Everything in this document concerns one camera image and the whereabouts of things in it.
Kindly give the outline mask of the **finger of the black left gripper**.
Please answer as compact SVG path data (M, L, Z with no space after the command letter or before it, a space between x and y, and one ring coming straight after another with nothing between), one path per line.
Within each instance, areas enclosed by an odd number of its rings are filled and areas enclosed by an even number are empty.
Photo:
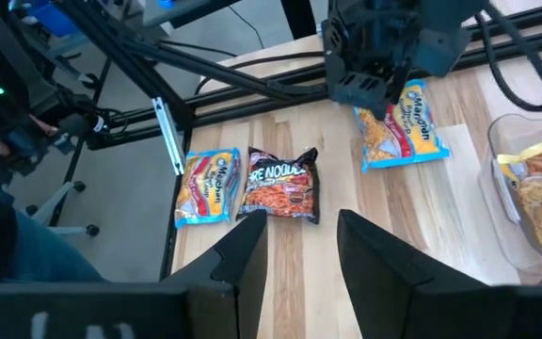
M375 118L385 118L389 106L387 84L383 78L365 73L347 73L331 88L337 103L369 109Z
M404 60L403 63L394 69L390 85L390 103L396 104L400 98L404 86L407 83L407 77L411 70L410 60Z

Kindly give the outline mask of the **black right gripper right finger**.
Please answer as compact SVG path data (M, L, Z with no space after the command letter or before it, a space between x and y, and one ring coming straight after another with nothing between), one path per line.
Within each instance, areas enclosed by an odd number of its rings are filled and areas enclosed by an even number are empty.
M339 212L338 251L364 339L506 337L506 297L351 210Z

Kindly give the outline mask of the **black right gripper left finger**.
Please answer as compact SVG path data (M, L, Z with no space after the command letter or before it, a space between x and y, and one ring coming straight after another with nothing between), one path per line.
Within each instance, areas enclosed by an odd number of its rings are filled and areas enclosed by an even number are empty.
M167 339L256 339L267 275L267 214L256 211L166 279Z

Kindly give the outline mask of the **blue Maruchan ramen pack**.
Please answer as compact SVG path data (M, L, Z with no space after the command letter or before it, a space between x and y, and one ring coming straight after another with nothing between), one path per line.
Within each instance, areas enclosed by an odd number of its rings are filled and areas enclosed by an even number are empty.
M175 227L230 221L240 173L237 148L189 153L176 200Z
M400 167L440 160L450 155L435 131L421 79L410 80L395 105L379 121L367 108L356 107L355 117L363 135L361 171Z

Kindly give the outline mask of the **black Fire Noodle pack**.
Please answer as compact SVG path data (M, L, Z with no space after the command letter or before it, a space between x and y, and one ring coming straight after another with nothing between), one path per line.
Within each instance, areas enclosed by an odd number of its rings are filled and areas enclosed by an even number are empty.
M248 148L248 171L236 218L264 210L282 218L320 221L320 180L316 159L310 148L297 159L279 159L266 151Z

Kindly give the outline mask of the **black desk support bar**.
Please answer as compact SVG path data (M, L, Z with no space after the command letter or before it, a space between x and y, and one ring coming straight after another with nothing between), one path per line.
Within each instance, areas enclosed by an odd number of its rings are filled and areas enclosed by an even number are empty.
M280 0L280 2L295 40L316 33L316 23L310 0Z

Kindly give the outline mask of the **clear plastic bin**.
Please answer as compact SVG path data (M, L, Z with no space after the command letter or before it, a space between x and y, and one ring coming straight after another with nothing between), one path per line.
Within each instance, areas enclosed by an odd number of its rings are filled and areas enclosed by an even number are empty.
M532 155L542 144L542 119L507 114L492 122L479 184L503 256L524 284L542 285L542 250L530 227L521 221L508 184L499 170L502 155Z

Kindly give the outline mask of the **office chair base with casters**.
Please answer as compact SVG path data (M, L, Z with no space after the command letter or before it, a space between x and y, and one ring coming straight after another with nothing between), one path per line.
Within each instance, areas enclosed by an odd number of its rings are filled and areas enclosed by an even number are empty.
M45 224L47 218L51 217L57 206L62 203L67 194L74 190L78 193L86 189L86 185L81 181L66 182L58 189L43 205L29 205L25 208L25 212L36 222ZM99 234L100 228L94 224L89 224L85 227L79 226L49 226L48 229L54 234L70 235L70 234L85 234L90 237L95 237Z

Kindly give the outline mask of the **person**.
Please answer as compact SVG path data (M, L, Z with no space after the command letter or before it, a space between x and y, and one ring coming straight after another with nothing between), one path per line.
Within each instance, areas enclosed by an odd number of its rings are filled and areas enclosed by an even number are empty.
M0 201L0 283L101 282L71 244Z

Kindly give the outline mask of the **person's hand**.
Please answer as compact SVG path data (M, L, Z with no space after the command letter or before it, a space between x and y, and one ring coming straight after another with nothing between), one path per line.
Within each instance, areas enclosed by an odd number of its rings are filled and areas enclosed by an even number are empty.
M44 121L36 118L33 115L30 115L30 119L37 124L37 126L42 130L42 132L48 137L52 137L58 133L58 129L52 125L47 124Z

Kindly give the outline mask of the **blue plastic bin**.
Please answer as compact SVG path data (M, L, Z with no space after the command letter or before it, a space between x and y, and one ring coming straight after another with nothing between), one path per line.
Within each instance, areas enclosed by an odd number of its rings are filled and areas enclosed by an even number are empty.
M9 0L8 9L18 9L22 13L22 23L40 24L59 38L78 32L74 23L51 4L50 0Z

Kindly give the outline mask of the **silver metal bracket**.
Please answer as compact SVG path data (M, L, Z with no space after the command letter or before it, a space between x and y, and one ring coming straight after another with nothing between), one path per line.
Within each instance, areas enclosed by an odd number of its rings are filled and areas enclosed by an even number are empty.
M175 174L182 175L184 174L185 155L171 112L161 97L152 98L151 102Z

